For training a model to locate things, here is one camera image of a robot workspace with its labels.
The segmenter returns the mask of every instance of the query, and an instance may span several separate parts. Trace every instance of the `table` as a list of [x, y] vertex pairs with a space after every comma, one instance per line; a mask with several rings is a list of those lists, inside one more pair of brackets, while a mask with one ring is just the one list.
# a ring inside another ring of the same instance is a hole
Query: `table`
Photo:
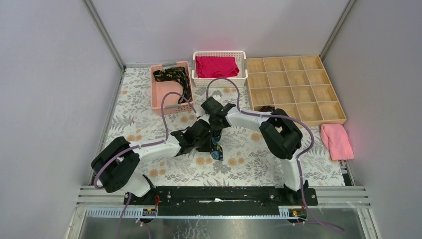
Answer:
[[[107, 146], [114, 138], [124, 136], [128, 141], [162, 139], [165, 135], [160, 116], [151, 108], [149, 68], [127, 68], [120, 95], [105, 140]], [[205, 88], [194, 88], [194, 106], [200, 108], [205, 100]], [[240, 89], [240, 106], [249, 109], [246, 88]], [[210, 88], [210, 95], [220, 95], [223, 105], [236, 103], [235, 88]], [[170, 131], [184, 129], [195, 122], [193, 112], [166, 115]], [[302, 168], [310, 186], [344, 186], [337, 161], [332, 161], [319, 136], [312, 127], [315, 146], [301, 157]], [[304, 135], [302, 149], [310, 143]], [[209, 153], [192, 150], [178, 157], [163, 157], [150, 161], [141, 159], [134, 173], [145, 174], [159, 186], [282, 186], [283, 169], [280, 159], [268, 150], [262, 135], [240, 127], [223, 130], [221, 141], [224, 161], [213, 160]]]

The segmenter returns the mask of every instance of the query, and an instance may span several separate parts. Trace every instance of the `reflective floor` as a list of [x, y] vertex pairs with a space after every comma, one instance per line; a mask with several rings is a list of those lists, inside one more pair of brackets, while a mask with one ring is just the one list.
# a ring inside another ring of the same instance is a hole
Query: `reflective floor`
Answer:
[[[148, 224], [153, 239], [360, 239], [365, 238], [353, 209], [315, 209], [318, 219], [338, 224], [346, 234], [333, 233], [320, 225], [292, 226], [275, 219], [155, 219]], [[82, 239], [113, 239], [117, 218], [86, 218]], [[148, 232], [133, 219], [123, 219], [119, 239], [147, 239]]]

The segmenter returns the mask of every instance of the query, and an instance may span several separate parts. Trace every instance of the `wooden organizer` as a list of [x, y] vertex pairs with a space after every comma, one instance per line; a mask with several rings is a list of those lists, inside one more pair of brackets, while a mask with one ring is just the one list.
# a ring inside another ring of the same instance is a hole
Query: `wooden organizer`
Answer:
[[247, 59], [249, 102], [283, 109], [307, 126], [346, 122], [346, 115], [319, 56]]

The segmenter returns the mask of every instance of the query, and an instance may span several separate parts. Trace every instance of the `folded pink cloth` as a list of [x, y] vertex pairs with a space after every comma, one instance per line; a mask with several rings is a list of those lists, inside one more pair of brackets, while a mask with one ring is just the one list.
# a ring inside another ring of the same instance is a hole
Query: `folded pink cloth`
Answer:
[[199, 78], [232, 77], [239, 73], [232, 56], [197, 56], [195, 64]]
[[341, 124], [325, 123], [321, 125], [321, 139], [328, 148], [332, 160], [354, 158], [349, 137]]

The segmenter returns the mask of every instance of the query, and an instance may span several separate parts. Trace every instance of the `pink basket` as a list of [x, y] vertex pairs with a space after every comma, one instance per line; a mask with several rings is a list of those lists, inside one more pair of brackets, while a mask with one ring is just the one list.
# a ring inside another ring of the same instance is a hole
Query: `pink basket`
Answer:
[[[161, 115], [161, 102], [163, 97], [171, 91], [175, 91], [183, 94], [182, 86], [174, 81], [165, 81], [165, 82], [156, 82], [155, 77], [153, 75], [154, 71], [162, 70], [168, 67], [175, 67], [175, 66], [182, 66], [186, 70], [186, 74], [189, 76], [189, 84], [191, 86], [191, 94], [192, 94], [192, 101], [194, 103], [194, 92], [193, 92], [193, 84], [192, 78], [190, 74], [189, 64], [187, 61], [178, 61], [176, 63], [169, 63], [169, 64], [161, 64], [161, 65], [154, 65], [151, 66], [151, 107], [155, 111], [157, 115]], [[191, 111], [191, 107], [188, 103], [178, 104], [179, 96], [177, 95], [169, 95], [164, 102], [164, 114], [173, 114], [178, 112], [184, 111]]]

